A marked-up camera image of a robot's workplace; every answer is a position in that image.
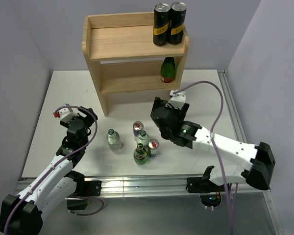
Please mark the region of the green labelled glass bottle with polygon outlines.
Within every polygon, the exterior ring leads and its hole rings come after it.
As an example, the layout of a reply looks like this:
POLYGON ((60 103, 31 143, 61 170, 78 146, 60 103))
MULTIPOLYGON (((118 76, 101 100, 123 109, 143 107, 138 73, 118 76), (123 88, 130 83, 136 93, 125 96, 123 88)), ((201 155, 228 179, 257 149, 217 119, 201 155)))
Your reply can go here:
POLYGON ((148 161, 147 151, 142 143, 138 143, 133 153, 134 161, 137 165, 145 165, 148 161))

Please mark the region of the dark green glass bottle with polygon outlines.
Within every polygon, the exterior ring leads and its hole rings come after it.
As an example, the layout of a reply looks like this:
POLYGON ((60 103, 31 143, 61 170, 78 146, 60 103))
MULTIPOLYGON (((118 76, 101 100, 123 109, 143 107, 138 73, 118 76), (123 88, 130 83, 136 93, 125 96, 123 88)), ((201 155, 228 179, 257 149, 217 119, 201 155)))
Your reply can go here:
POLYGON ((161 80, 164 83, 171 83, 176 76, 174 57, 166 57, 160 71, 161 80))

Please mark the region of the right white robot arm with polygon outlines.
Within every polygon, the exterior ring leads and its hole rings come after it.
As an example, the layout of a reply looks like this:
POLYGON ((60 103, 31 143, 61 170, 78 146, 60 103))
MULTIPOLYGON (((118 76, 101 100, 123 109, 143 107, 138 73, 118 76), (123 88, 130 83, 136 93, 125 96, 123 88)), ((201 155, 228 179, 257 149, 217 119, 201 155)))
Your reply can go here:
POLYGON ((189 104, 173 97, 170 101, 156 97, 150 117, 159 128, 161 137, 174 144, 210 153, 219 153, 234 163, 224 169, 208 166, 201 177, 187 179, 189 193, 224 191, 230 184, 247 183, 258 190, 268 190, 275 167, 271 147, 239 142, 218 134, 211 134, 203 126, 185 121, 189 104))

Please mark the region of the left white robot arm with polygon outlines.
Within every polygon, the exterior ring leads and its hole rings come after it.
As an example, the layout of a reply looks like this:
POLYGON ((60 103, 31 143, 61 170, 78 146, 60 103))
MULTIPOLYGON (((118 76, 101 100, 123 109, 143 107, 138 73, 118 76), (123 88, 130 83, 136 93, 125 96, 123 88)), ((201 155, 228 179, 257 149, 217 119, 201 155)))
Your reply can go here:
POLYGON ((98 117, 92 108, 80 106, 77 113, 74 108, 66 104, 53 113, 67 133, 51 163, 29 186, 3 200, 0 211, 3 234, 37 235, 44 220, 64 198, 85 193, 85 176, 73 169, 96 136, 90 128, 97 125, 98 117))

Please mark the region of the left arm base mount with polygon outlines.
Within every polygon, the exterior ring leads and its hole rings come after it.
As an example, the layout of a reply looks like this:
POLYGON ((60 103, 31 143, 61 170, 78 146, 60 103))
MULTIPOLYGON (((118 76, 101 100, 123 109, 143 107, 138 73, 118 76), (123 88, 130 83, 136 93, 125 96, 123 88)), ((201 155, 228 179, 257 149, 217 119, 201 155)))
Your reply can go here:
POLYGON ((102 181, 85 181, 77 184, 77 189, 67 198, 67 209, 83 211, 90 204, 89 197, 100 196, 102 181))

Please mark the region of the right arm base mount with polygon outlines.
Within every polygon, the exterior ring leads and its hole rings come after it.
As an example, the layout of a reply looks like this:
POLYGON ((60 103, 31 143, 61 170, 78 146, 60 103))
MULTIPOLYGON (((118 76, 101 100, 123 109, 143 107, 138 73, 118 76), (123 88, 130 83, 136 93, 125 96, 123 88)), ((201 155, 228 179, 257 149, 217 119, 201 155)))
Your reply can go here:
POLYGON ((225 192, 225 185, 218 186, 203 177, 188 177, 186 191, 199 194, 205 209, 214 210, 223 203, 227 204, 226 196, 222 196, 222 193, 225 192))

